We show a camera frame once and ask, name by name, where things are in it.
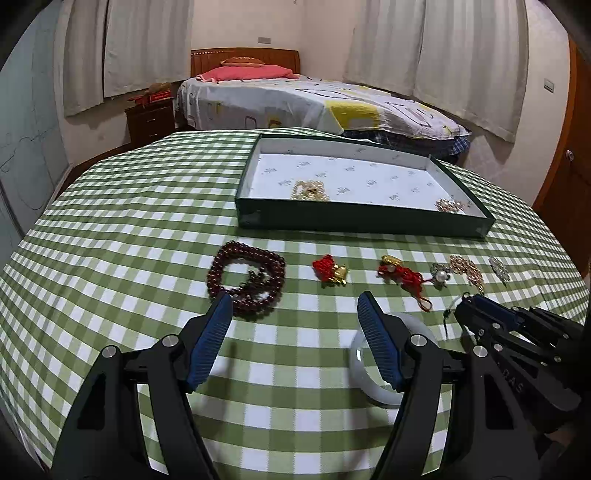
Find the red string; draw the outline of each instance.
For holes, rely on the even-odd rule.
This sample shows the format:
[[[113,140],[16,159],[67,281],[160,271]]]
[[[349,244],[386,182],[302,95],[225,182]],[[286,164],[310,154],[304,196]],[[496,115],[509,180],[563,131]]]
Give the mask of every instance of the red string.
[[[421,292],[423,291],[423,283],[431,281],[431,279],[424,280],[420,273],[413,272],[410,268],[402,267],[401,265],[394,267],[393,272],[388,270],[387,265],[380,265],[378,273],[382,275],[388,274],[396,278],[405,290],[407,290],[413,297],[416,297],[418,306],[422,311],[431,311],[433,303],[421,295]]]

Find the door frame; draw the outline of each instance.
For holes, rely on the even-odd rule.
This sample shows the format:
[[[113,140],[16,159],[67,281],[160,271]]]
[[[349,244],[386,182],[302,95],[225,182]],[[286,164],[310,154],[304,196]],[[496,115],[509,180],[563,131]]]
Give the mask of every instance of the door frame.
[[[538,196],[535,198],[535,202],[532,205],[534,211],[539,215],[542,210],[542,205],[548,195],[548,191],[554,181],[556,172],[560,163],[564,160],[564,154],[567,148],[567,142],[569,139],[570,126],[573,120],[574,111],[574,99],[577,95],[577,45],[573,39],[569,36],[569,50],[570,50],[570,80],[569,80],[569,96],[566,101],[566,111],[564,113],[564,122],[562,125],[562,131],[560,138],[558,139],[558,145],[556,146],[556,152],[554,158],[546,174],[544,183],[542,184]]]

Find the wooden door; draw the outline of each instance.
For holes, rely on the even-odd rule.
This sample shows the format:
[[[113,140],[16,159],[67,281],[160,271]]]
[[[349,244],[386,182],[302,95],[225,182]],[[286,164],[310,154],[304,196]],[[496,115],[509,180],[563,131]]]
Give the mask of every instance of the wooden door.
[[[585,277],[591,258],[591,67],[572,41],[570,49],[564,127],[534,210]]]

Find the metal screw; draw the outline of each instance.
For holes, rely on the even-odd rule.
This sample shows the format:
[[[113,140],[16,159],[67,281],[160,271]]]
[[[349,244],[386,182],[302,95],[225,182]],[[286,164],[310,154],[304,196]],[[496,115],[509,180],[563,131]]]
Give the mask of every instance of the metal screw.
[[[410,337],[410,342],[414,346],[425,346],[427,344],[427,339],[423,335],[413,335]]]
[[[484,358],[488,355],[488,351],[482,345],[476,345],[472,351],[474,355],[479,356],[480,358]]]
[[[178,343],[178,337],[176,335],[167,335],[162,339],[162,344],[164,346],[175,346]]]
[[[116,353],[117,353],[117,348],[114,347],[113,345],[109,345],[109,346],[106,346],[105,348],[103,348],[102,356],[104,356],[105,358],[111,358],[112,356],[115,356]]]

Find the pink pillow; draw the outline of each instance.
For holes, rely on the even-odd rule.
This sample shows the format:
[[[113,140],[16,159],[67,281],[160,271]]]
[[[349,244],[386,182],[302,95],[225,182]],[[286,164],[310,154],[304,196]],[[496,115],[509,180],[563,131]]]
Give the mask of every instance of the pink pillow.
[[[257,80],[257,79],[298,79],[290,69],[279,65],[263,65],[262,67],[218,67],[209,70],[197,78],[204,82],[222,82],[224,80]]]

